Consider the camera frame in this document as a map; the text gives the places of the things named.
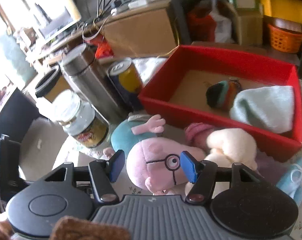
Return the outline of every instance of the purple cloth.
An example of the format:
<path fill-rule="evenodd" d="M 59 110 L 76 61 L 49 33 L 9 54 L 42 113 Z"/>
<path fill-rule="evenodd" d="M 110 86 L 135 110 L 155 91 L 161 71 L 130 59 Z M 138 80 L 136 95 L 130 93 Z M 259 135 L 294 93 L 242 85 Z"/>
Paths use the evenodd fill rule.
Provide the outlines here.
<path fill-rule="evenodd" d="M 257 171 L 265 178 L 267 182 L 276 184 L 283 174 L 287 171 L 282 163 L 275 161 L 272 157 L 267 156 L 264 152 L 257 150 L 256 163 Z"/>

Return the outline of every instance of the gray cap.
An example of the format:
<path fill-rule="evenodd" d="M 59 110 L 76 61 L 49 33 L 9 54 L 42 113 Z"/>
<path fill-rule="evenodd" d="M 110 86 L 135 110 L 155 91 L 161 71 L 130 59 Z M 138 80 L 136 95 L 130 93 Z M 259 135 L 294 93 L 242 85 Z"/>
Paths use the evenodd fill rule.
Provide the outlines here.
<path fill-rule="evenodd" d="M 83 43 L 63 57 L 60 66 L 63 72 L 69 76 L 74 76 L 86 69 L 94 59 L 94 53 Z"/>

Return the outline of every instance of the orange plastic basket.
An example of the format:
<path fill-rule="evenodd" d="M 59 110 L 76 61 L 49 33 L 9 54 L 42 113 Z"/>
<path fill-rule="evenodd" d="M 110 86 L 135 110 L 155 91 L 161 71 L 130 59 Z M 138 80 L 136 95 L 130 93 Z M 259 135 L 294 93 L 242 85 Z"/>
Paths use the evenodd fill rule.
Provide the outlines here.
<path fill-rule="evenodd" d="M 270 43 L 274 49 L 287 53 L 297 53 L 302 43 L 302 33 L 295 34 L 283 31 L 268 24 L 270 29 Z"/>

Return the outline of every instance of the screw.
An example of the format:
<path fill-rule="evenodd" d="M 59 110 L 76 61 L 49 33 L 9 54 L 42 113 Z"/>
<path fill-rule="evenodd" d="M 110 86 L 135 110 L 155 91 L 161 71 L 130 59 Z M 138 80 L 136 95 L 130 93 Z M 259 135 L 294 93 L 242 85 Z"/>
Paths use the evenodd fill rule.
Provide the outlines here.
<path fill-rule="evenodd" d="M 204 196 L 202 194 L 191 194 L 189 196 L 189 201 L 192 202 L 201 202 L 204 200 Z"/>
<path fill-rule="evenodd" d="M 100 198 L 103 202 L 112 202 L 116 200 L 117 196 L 115 194 L 104 194 Z"/>

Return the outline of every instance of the beige plush toy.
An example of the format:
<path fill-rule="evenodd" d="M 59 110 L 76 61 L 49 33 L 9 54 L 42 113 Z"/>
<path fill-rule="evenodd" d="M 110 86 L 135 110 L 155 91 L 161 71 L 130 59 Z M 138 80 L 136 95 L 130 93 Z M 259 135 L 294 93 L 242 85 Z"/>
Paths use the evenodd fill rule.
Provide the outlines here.
<path fill-rule="evenodd" d="M 254 138 L 240 128 L 223 129 L 212 132 L 207 138 L 209 155 L 205 160 L 215 162 L 219 167 L 230 168 L 232 163 L 243 163 L 252 170 L 257 169 L 256 151 L 257 145 Z M 193 184 L 187 183 L 186 195 Z M 213 196 L 229 188 L 229 182 L 217 182 Z"/>

